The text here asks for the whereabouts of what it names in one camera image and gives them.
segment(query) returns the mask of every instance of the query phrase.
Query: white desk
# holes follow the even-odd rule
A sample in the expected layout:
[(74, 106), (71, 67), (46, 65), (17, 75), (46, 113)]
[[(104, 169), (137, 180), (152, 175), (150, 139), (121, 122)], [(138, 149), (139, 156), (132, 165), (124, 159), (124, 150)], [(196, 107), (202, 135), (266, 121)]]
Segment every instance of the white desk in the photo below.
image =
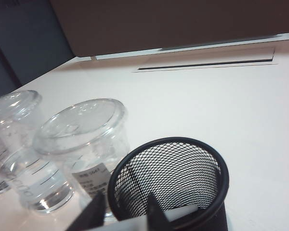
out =
[[(278, 64), (135, 73), (148, 56), (73, 59), (20, 90), (43, 96), (45, 119), (88, 99), (122, 101), (131, 149), (169, 136), (211, 145), (229, 168), (229, 230), (289, 231), (289, 41), (270, 46)], [(0, 196), (3, 231), (62, 231), (79, 213), (77, 195), (48, 215), (22, 209), (12, 190)]]

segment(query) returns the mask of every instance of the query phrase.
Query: sticker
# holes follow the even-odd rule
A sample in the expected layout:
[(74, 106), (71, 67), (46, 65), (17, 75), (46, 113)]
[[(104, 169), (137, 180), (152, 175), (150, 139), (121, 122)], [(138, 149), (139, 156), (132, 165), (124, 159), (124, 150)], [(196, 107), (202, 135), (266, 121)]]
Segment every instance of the sticker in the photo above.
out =
[(73, 176), (89, 196), (94, 198), (98, 191), (101, 191), (103, 194), (107, 193), (111, 174), (106, 166), (103, 163), (100, 163), (88, 170), (73, 173)]

